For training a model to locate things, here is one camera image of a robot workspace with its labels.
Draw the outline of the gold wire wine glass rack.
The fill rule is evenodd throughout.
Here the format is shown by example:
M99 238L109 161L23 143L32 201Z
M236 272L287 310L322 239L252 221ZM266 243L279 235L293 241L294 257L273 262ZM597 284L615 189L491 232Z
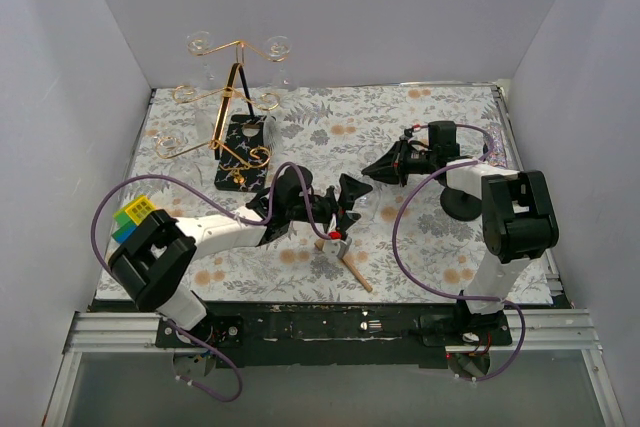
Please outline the gold wire wine glass rack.
M207 142L197 141L193 145L188 145L191 153L207 150L212 154L216 164L215 174L227 127L231 117L236 114L268 117L265 121L264 136L267 146L272 149L271 161L277 148L277 126L274 111L281 106L283 96L287 94L278 93L270 86L257 94L252 94L250 91L245 68L245 53L251 51L271 62L264 53L264 46L256 47L247 41L235 40L217 47L213 45L206 56L227 49L235 51L235 61L230 67L226 82L221 87L202 91L190 85L180 85L175 87L172 92L172 99L178 105L195 107L196 102L201 102L206 106L214 127L213 136Z

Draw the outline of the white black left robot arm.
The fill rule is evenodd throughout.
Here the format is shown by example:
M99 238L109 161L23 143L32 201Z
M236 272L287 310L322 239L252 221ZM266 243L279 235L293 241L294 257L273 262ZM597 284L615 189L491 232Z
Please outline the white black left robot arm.
M154 209L120 242L107 270L139 311L160 314L178 327L188 345L203 346L212 337L211 315L182 283L193 261L272 243L294 222L311 226L335 257L346 254L348 230L361 217L355 204L373 188L343 174L337 188L317 195L312 182L308 169L287 162L269 188L234 211L218 208L214 215L185 218Z

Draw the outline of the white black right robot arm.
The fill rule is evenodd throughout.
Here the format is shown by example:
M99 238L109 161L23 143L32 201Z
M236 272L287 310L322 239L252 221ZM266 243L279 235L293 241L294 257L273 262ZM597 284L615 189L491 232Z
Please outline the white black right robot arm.
M537 170L517 171L490 165L485 157L461 153L460 124L434 121L426 125L427 143L414 140L413 126L363 175L390 185L406 185L412 175L442 185L440 205L458 221L480 220L486 246L474 278L444 315L419 320L421 335L464 344L509 340L504 308L521 273L559 240L559 227L547 183Z

